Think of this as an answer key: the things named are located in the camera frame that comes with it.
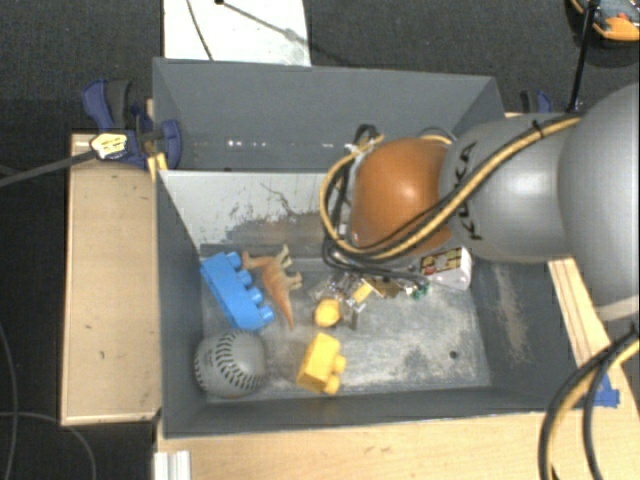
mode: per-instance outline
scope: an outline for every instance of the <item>bin floor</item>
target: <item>bin floor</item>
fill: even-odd
[[[323,330],[313,322],[316,303],[309,292],[331,271],[317,256],[317,244],[289,244],[289,249],[293,264],[287,271],[300,272],[303,277],[303,287],[290,294],[293,331],[266,294],[259,272],[252,272],[255,285],[265,294],[265,303],[274,308],[276,321],[260,333],[267,350],[269,380],[259,392],[244,400],[318,396],[296,386],[295,377],[307,345],[319,331],[331,334],[342,343],[341,353],[347,359],[347,368],[340,376],[342,386],[338,394],[341,396],[490,384],[480,326],[469,291],[432,284],[418,301],[404,293],[395,299],[381,299],[372,294],[366,299],[357,330],[344,322]],[[203,244],[201,258],[231,250],[274,255],[279,247]],[[205,335],[229,329],[204,280],[201,286]],[[213,396],[209,402],[225,403]]]

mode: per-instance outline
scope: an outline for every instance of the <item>yellow cable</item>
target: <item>yellow cable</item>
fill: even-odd
[[[620,366],[627,359],[629,359],[634,354],[638,353],[640,350],[640,340],[635,339],[620,353],[618,357],[613,361],[611,367],[614,368],[616,366]],[[560,427],[560,423],[564,419],[566,413],[570,411],[580,400],[582,395],[589,389],[589,385],[591,381],[596,376],[597,368],[594,368],[591,372],[589,372],[580,382],[578,382],[571,391],[567,394],[564,400],[561,402],[558,407],[558,412],[556,414],[556,418],[553,421],[553,425],[549,429],[549,446],[546,449],[547,454],[547,475],[549,478],[553,478],[553,466],[551,464],[551,447],[553,445],[553,437],[556,434],[558,428]]]
[[[329,236],[335,241],[335,243],[345,251],[348,251],[354,255],[369,255],[371,259],[374,260],[384,260],[391,258],[397,254],[401,254],[406,252],[408,249],[413,247],[415,244],[420,242],[424,237],[433,233],[438,227],[440,227],[444,222],[456,211],[458,206],[464,202],[464,200],[469,197],[469,195],[491,174],[495,171],[500,164],[508,160],[510,157],[521,151],[522,149],[530,146],[531,144],[547,137],[548,135],[552,135],[554,133],[558,133],[566,128],[574,126],[580,121],[579,117],[569,118],[559,123],[553,123],[551,125],[547,125],[541,130],[536,130],[522,139],[512,144],[510,147],[500,151],[495,154],[476,174],[474,174],[464,185],[464,187],[460,190],[460,192],[449,202],[447,203],[440,212],[436,216],[434,216],[425,226],[423,226],[419,231],[417,231],[413,236],[409,237],[402,243],[397,246],[389,249],[388,251],[384,251],[378,254],[373,253],[377,248],[376,247],[363,247],[358,248],[351,245],[346,240],[341,239],[338,236],[338,233],[333,226],[331,225],[331,220],[329,219],[329,215],[327,213],[327,209],[324,207],[324,198],[326,195],[327,186],[329,181],[333,178],[335,173],[340,169],[343,165],[351,161],[358,152],[352,153],[351,155],[345,157],[340,160],[334,167],[332,167],[327,176],[323,180],[322,186],[320,187],[320,218],[322,220],[322,224],[326,231],[329,233]],[[425,136],[425,138],[432,138],[437,136]]]

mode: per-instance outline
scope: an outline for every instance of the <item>gray mesh ball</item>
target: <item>gray mesh ball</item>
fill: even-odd
[[[207,393],[224,398],[249,395],[267,373],[264,344],[259,336],[242,330],[211,336],[200,342],[194,367]]]

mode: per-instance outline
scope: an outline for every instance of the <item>white paper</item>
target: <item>white paper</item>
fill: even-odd
[[[190,0],[214,60],[310,66],[302,0]],[[164,55],[207,60],[186,0],[164,0]]]

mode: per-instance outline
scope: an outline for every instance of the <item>cable tie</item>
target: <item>cable tie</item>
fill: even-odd
[[[546,137],[544,130],[540,126],[540,123],[538,123],[537,119],[531,121],[531,127],[540,134],[541,139],[544,139]]]

